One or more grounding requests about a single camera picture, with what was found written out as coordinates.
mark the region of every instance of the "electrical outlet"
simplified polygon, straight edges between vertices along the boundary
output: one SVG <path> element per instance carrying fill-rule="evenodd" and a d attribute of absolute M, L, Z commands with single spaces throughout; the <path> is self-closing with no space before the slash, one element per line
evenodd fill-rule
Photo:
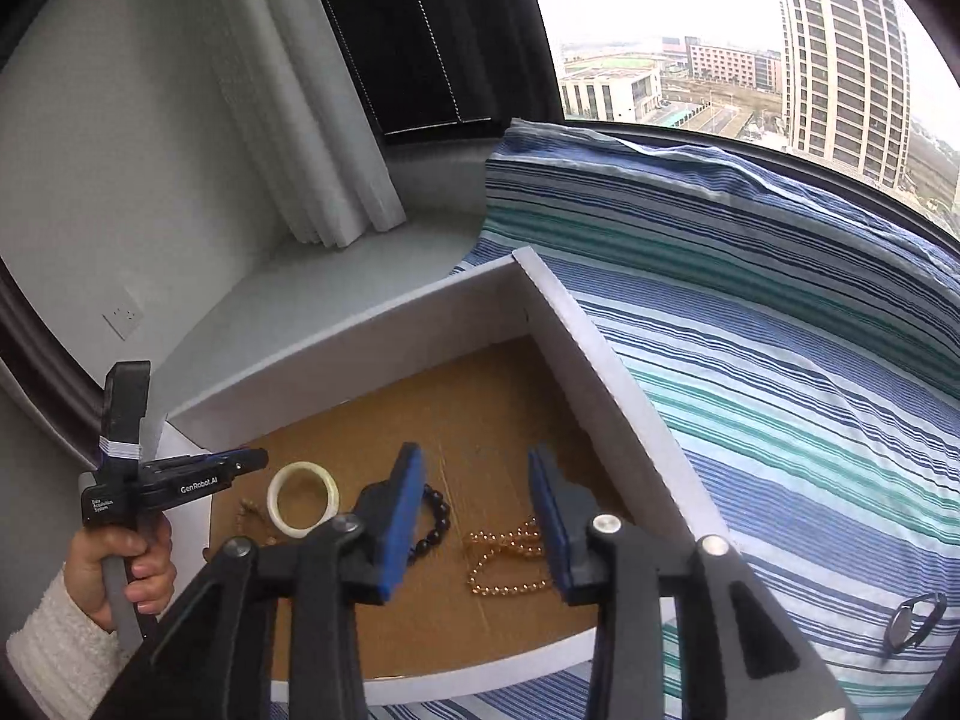
<path fill-rule="evenodd" d="M 143 312 L 125 289 L 118 288 L 112 295 L 109 307 L 104 311 L 104 319 L 123 341 L 133 333 L 143 321 Z"/>

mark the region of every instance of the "white fuzzy sleeve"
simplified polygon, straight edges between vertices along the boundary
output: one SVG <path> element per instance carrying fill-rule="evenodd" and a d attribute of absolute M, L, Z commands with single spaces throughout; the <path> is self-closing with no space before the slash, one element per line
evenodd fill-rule
<path fill-rule="evenodd" d="M 7 657 L 53 720 L 88 720 L 120 671 L 116 635 L 77 608 L 62 570 L 23 629 L 7 641 Z"/>

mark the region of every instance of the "striped fabric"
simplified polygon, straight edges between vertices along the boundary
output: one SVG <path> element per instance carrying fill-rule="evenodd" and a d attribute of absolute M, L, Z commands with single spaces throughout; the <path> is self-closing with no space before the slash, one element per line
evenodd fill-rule
<path fill-rule="evenodd" d="M 960 631 L 960 283 L 932 245 L 715 148 L 515 122 L 468 269 L 532 245 L 683 447 L 736 546 L 864 717 Z M 907 597 L 950 607 L 883 659 Z M 680 716 L 676 629 L 666 709 Z M 589 664 L 377 718 L 581 718 Z"/>

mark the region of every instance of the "cardboard box bottom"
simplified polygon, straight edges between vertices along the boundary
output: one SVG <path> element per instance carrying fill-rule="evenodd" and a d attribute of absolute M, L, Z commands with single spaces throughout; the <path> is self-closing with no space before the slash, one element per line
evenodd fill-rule
<path fill-rule="evenodd" d="M 412 566 L 385 607 L 358 607 L 364 678 L 411 677 L 515 656 L 592 628 L 596 608 L 570 608 L 553 589 L 517 597 L 473 595 L 467 572 L 481 551 L 464 538 L 479 530 L 515 530 L 532 508 L 527 449 L 547 442 L 569 479 L 587 485 L 601 506 L 627 514 L 587 434 L 530 337 L 498 343 L 402 379 L 378 391 L 280 428 L 250 442 L 270 453 L 270 466 L 241 477 L 213 498 L 210 543 L 237 533 L 261 544 L 282 541 L 257 517 L 237 522 L 241 498 L 266 511 L 267 485 L 285 464 L 312 461 L 333 475 L 341 511 L 364 485 L 386 478 L 402 442 L 421 445 L 427 480 L 452 507 L 443 544 Z M 284 518 L 296 527 L 316 521 L 325 494 L 296 475 L 280 496 Z M 418 533 L 432 517 L 421 512 Z M 500 557 L 481 575 L 493 586 L 522 586 L 547 576 L 542 560 Z M 272 676 L 286 680 L 290 608 L 281 603 Z"/>

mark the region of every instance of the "road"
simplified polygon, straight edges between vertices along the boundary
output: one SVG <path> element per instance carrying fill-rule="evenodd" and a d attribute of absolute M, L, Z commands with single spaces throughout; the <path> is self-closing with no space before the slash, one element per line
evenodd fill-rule
<path fill-rule="evenodd" d="M 736 112 L 736 108 L 730 108 L 725 105 L 723 108 L 717 110 L 717 112 L 700 127 L 700 132 L 712 132 L 714 135 L 719 135 L 720 131 L 736 116 Z"/>

